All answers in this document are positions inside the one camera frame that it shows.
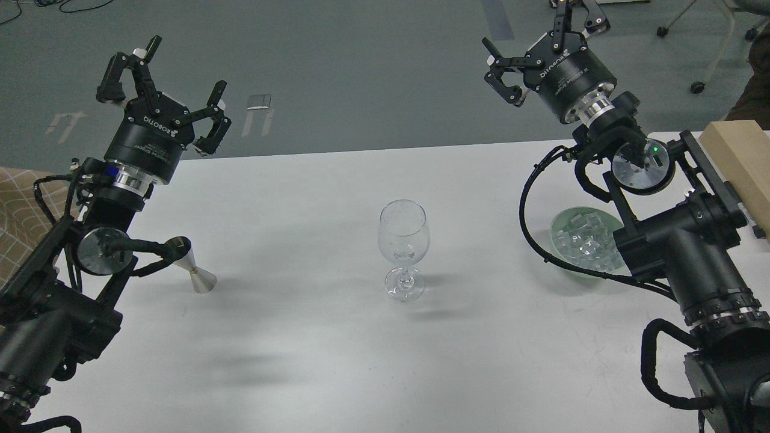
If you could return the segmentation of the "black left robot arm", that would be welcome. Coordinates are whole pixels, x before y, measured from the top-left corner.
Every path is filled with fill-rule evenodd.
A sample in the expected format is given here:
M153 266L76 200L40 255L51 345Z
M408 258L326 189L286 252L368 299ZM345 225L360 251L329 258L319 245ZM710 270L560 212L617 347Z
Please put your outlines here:
M170 183L188 145L212 155L231 121L215 83L206 106L188 109L157 90L149 65L162 38L145 49L118 52L96 90L99 102L121 102L124 116L104 159L74 160L69 173L44 176L33 197L52 223L42 241L2 287L2 431L82 430L72 416L31 423L49 381L68 381L118 334L116 310L126 283L176 265L196 293L217 277L200 268L189 238L165 243L128 235L156 185Z

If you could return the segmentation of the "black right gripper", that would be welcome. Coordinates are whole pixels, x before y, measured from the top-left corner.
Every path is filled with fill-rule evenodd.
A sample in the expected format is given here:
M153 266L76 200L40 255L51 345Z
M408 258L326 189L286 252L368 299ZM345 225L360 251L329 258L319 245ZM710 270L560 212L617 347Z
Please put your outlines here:
M504 101L521 107L528 91L506 85L503 75L523 73L523 85L536 91L560 123L567 125L578 120L571 111L584 96L597 90L610 95L618 83L587 44L589 38L608 32L611 23L596 1L551 1L550 5L555 9L553 30L528 49L530 57L503 57L489 38L482 38L490 54L484 81ZM572 30L575 8L587 12L580 32Z

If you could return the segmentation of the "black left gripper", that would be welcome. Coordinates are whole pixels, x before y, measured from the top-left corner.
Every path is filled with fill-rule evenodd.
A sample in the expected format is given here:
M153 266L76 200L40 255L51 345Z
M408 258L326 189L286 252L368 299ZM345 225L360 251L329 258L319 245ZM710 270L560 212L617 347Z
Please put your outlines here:
M166 185L175 173L185 146L193 140L192 124L195 121L212 120L209 133L192 142L201 156L214 155L232 123L220 107L227 86L225 80L216 82L206 106L193 112L175 99L159 98L149 63L161 41L162 37L155 35L138 54L115 53L96 90L96 100L124 101L126 93L121 79L124 70L131 71L138 97L126 102L123 121L105 152L105 159L114 164L130 165ZM147 103L160 103L160 112L150 109Z

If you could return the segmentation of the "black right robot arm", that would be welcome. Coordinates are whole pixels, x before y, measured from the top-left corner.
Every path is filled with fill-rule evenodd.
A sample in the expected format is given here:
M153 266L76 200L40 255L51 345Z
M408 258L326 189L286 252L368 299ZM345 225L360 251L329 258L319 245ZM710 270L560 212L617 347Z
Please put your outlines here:
M768 312L728 250L756 212L747 194L721 180L688 131L663 143L635 118L639 99L625 91L588 47L610 27L594 1L555 1L553 28L521 57L504 57L489 38L484 79L503 100L522 106L534 91L573 132L575 145L556 146L534 165L518 218L523 236L545 262L640 287L673 299L688 326L654 319L643 331L640 373L649 394L671 408L696 411L698 427L715 432L767 432ZM589 195L613 203L621 221L614 241L630 275L580 268L532 238L525 219L531 186L561 158Z

